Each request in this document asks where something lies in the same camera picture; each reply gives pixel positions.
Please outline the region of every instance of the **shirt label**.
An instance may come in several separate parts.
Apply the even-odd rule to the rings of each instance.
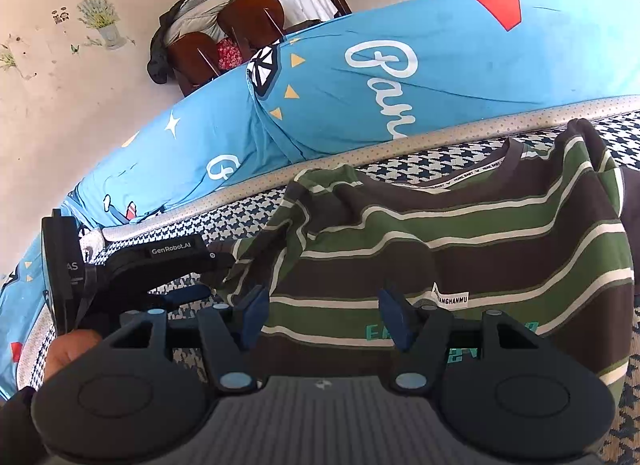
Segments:
[[[441,182],[440,184],[434,184],[434,185],[427,185],[426,188],[440,189],[444,187],[450,187],[452,185],[458,184],[459,182],[462,182],[463,180],[466,180],[467,178],[471,178],[472,176],[476,176],[478,174],[482,174],[483,172],[491,171],[492,169],[499,168],[503,160],[504,160],[504,157],[500,158],[499,160],[495,160],[490,164],[486,164],[485,166],[482,166],[480,168],[475,168],[475,169],[471,169],[470,171],[463,172],[462,174],[459,174],[451,178],[450,180],[447,180],[446,182]]]
[[[438,285],[434,282],[433,288],[431,288],[431,299],[436,301],[443,308],[456,310],[466,308],[466,304],[469,302],[469,293],[468,291],[463,291],[461,293],[448,293],[446,295],[442,295],[438,291]]]

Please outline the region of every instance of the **wall picture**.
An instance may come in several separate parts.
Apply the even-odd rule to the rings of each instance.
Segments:
[[[82,14],[78,20],[82,21],[87,28],[92,28],[100,33],[107,50],[117,50],[126,44],[127,40],[120,35],[116,26],[116,22],[120,18],[113,3],[109,0],[82,0],[78,5],[78,11]],[[93,42],[89,36],[87,39],[92,42],[92,46],[102,44],[102,42]]]
[[[14,54],[4,44],[0,44],[0,68],[3,70],[16,68]]]

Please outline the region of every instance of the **white star pattern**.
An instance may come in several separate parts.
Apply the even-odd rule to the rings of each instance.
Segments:
[[[174,119],[174,112],[172,110],[171,111],[171,115],[169,116],[169,123],[166,125],[164,130],[165,131],[167,131],[167,130],[171,131],[172,134],[174,134],[174,138],[175,138],[175,126],[179,121],[180,121],[180,119]]]

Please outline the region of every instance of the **red floral cloth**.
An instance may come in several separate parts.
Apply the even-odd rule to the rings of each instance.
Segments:
[[[231,70],[242,64],[242,54],[240,48],[226,38],[218,43],[218,66],[220,70]]]

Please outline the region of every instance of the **hand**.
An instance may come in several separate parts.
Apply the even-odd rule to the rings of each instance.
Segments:
[[[47,353],[45,360],[45,381],[88,352],[101,340],[102,337],[93,330],[75,330],[54,339],[49,346],[49,353]]]

